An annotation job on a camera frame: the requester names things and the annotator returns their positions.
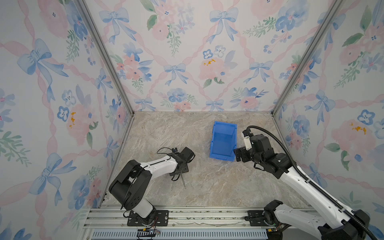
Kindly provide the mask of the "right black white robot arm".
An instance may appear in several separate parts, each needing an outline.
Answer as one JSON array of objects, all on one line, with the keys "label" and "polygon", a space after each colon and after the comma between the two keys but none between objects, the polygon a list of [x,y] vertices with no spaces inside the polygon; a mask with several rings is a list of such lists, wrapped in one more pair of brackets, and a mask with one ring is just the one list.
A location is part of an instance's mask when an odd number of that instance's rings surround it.
[{"label": "right black white robot arm", "polygon": [[264,208],[261,219],[266,224],[293,226],[319,240],[364,240],[368,236],[370,217],[364,211],[354,211],[333,198],[288,155],[275,153],[266,136],[246,132],[243,135],[245,145],[234,150],[236,160],[260,165],[263,171],[294,189],[318,213],[304,213],[274,200]]}]

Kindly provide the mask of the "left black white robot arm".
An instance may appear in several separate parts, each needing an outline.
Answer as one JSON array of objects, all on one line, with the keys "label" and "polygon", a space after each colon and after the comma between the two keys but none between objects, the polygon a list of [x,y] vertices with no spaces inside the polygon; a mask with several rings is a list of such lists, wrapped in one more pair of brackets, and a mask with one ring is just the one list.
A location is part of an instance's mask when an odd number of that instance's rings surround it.
[{"label": "left black white robot arm", "polygon": [[181,152],[170,149],[162,153],[163,158],[146,163],[129,161],[109,186],[109,193],[127,211],[137,214],[142,220],[149,221],[155,217],[156,208],[144,198],[151,180],[169,175],[176,182],[189,171],[188,164],[195,158],[195,153],[185,147]]}]

